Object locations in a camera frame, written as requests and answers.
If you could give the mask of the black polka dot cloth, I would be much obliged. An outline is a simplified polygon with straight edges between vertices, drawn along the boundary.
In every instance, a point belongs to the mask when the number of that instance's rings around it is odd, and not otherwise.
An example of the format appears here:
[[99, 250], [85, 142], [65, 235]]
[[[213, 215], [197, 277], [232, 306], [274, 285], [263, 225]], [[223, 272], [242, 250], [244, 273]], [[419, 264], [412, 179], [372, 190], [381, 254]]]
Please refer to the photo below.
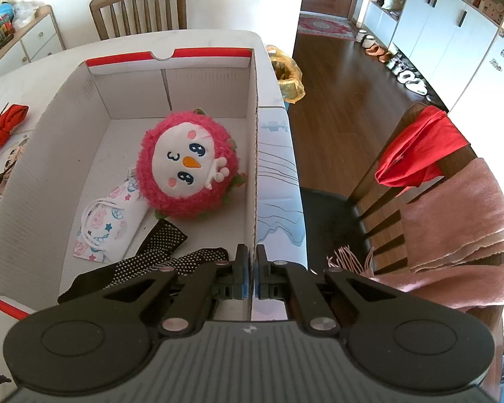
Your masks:
[[229, 261], [224, 248], [197, 249], [192, 253], [175, 257], [174, 253], [187, 240], [178, 227], [166, 220], [159, 220], [149, 232], [137, 253], [131, 258], [81, 273], [71, 286], [58, 296], [59, 304], [78, 299], [96, 291], [141, 277], [163, 267], [172, 267], [179, 276], [194, 273], [197, 267], [216, 261]]

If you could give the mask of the pink round plush toy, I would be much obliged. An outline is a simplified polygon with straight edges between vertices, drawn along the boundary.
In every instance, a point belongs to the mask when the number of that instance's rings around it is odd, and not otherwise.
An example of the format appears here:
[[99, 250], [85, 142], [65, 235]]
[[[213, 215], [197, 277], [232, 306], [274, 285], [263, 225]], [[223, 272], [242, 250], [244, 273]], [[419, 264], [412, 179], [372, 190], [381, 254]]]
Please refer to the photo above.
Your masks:
[[202, 109], [176, 112], [147, 130], [136, 162], [141, 194], [158, 218], [193, 218], [217, 209], [243, 186], [237, 145]]

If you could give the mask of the patterned face mask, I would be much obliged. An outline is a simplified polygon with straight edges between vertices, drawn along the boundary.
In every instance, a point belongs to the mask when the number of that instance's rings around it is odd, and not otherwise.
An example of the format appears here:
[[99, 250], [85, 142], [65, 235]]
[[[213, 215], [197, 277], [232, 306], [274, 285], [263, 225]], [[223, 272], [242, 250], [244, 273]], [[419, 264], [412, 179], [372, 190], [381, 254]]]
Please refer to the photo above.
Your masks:
[[108, 196], [84, 208], [73, 256], [105, 264], [121, 261], [147, 211], [133, 171]]

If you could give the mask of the red and white cardboard box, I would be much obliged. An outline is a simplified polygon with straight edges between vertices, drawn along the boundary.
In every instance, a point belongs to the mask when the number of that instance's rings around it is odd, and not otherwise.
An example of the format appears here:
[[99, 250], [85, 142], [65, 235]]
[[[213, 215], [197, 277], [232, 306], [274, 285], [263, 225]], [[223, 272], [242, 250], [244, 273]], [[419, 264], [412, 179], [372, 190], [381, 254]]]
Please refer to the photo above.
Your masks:
[[0, 105], [27, 105], [29, 140], [0, 203], [0, 299], [29, 310], [95, 263], [77, 258], [83, 211], [132, 171], [145, 132], [173, 112], [203, 109], [237, 145], [247, 182], [211, 214], [182, 220], [184, 252], [257, 236], [257, 59], [201, 47], [87, 58], [61, 52], [0, 79]]

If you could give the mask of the wooden chair with black seat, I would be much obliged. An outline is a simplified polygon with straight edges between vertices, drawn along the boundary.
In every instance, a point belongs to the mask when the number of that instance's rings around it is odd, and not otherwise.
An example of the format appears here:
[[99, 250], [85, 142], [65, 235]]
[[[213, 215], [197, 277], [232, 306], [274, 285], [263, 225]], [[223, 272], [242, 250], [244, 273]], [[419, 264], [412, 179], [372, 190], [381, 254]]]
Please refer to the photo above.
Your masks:
[[433, 105], [403, 115], [349, 195], [302, 188], [310, 268], [343, 268], [479, 318], [504, 347], [504, 195]]

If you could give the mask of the red cloth on chair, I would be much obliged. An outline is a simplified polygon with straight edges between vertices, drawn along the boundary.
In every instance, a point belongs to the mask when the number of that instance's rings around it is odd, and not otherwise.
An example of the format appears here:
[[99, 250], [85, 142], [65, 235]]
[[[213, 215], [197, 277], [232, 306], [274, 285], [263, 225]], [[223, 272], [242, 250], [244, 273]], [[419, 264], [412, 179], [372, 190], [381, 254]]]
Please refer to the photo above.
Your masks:
[[380, 158], [375, 179], [389, 187], [417, 187], [443, 173], [438, 162], [468, 146], [468, 140], [434, 105], [396, 136]]

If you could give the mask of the yellow plastic bag bin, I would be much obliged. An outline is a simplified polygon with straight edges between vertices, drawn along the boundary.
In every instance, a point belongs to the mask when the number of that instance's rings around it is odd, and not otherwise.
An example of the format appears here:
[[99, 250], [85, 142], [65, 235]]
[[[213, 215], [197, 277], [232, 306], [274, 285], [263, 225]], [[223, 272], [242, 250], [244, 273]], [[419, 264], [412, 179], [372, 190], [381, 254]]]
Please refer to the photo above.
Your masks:
[[288, 104], [296, 104], [306, 95], [302, 83], [302, 71], [292, 57], [286, 55], [276, 46], [267, 46], [266, 52], [284, 101]]

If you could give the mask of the pink fringed scarf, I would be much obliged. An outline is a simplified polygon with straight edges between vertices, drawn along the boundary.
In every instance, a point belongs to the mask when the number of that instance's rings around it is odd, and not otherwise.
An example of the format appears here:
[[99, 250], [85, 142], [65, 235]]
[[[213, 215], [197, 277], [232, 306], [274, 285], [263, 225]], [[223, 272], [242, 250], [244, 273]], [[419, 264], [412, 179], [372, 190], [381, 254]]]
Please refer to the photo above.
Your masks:
[[373, 281], [462, 311], [504, 305], [504, 194], [482, 158], [401, 210], [407, 267], [381, 275], [349, 247], [327, 259]]

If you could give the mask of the red patterned rug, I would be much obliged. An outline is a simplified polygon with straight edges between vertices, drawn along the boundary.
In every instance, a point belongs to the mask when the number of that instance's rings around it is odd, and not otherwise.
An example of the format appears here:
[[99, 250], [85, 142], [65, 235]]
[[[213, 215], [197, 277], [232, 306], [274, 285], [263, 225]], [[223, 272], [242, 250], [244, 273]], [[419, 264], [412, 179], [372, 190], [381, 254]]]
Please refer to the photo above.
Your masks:
[[301, 11], [298, 18], [298, 34], [354, 41], [356, 30], [345, 17]]

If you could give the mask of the wooden slat chair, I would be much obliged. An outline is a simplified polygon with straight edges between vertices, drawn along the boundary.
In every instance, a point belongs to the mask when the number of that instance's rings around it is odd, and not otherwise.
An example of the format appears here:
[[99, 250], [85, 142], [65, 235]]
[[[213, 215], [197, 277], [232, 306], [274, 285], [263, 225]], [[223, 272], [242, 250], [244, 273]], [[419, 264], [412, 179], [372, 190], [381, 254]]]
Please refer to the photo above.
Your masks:
[[186, 0], [92, 0], [100, 39], [187, 28]]

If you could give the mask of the white drawer cabinet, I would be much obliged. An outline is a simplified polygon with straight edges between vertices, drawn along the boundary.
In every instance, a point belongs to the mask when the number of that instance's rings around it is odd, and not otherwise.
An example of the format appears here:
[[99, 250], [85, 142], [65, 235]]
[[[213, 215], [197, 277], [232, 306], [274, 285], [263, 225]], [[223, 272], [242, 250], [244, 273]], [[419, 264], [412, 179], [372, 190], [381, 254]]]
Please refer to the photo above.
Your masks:
[[36, 10], [35, 18], [0, 49], [0, 77], [64, 50], [53, 10], [50, 5], [43, 5]]

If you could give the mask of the large white wall cupboard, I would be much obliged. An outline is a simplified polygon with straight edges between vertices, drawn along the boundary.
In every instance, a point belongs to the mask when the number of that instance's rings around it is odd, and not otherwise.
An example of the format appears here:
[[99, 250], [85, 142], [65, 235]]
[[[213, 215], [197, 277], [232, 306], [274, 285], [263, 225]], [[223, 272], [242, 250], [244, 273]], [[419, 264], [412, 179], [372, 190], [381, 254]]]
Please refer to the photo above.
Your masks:
[[364, 26], [453, 108], [504, 27], [504, 0], [405, 0], [401, 11], [382, 4], [368, 2]]

